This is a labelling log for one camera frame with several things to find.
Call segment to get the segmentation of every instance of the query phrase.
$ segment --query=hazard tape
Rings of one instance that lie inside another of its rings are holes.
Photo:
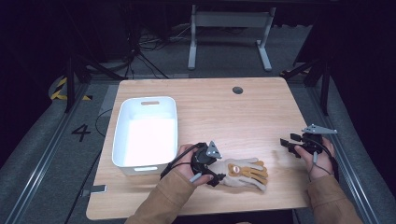
[[[63,77],[61,81],[59,81],[58,86],[56,86],[55,91],[51,95],[51,100],[67,100],[67,95],[61,95],[61,90],[64,87],[64,84],[67,82],[67,77]],[[92,100],[93,96],[91,95],[84,95],[82,100]]]

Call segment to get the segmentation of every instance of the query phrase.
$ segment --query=work glove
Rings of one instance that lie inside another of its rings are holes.
[[[257,158],[216,161],[209,166],[215,174],[225,174],[220,184],[231,187],[257,187],[265,191],[268,177],[264,162]]]

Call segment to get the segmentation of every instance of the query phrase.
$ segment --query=wooden table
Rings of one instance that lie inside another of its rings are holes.
[[[243,89],[235,94],[234,87]],[[199,187],[181,215],[232,213],[308,206],[303,160],[279,144],[306,127],[281,77],[128,80],[119,86],[94,185],[107,192],[91,195],[87,217],[128,217],[148,197],[159,175],[126,176],[111,160],[117,117],[129,98],[170,96],[177,104],[179,145],[213,140],[223,159],[257,157],[268,169],[267,190]]]

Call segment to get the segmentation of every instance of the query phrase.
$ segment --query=brown jacket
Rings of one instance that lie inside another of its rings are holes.
[[[160,181],[125,223],[172,223],[195,189],[185,176],[174,169]],[[361,223],[352,203],[332,175],[311,182],[308,185],[308,195],[317,223]]]

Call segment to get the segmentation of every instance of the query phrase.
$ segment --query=black number on floor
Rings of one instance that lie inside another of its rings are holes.
[[[87,128],[88,128],[88,125],[83,124],[79,128],[75,129],[72,132],[72,134],[81,134],[81,137],[79,138],[79,142],[82,142],[82,140],[84,139],[84,135],[91,133],[91,132],[87,132]]]

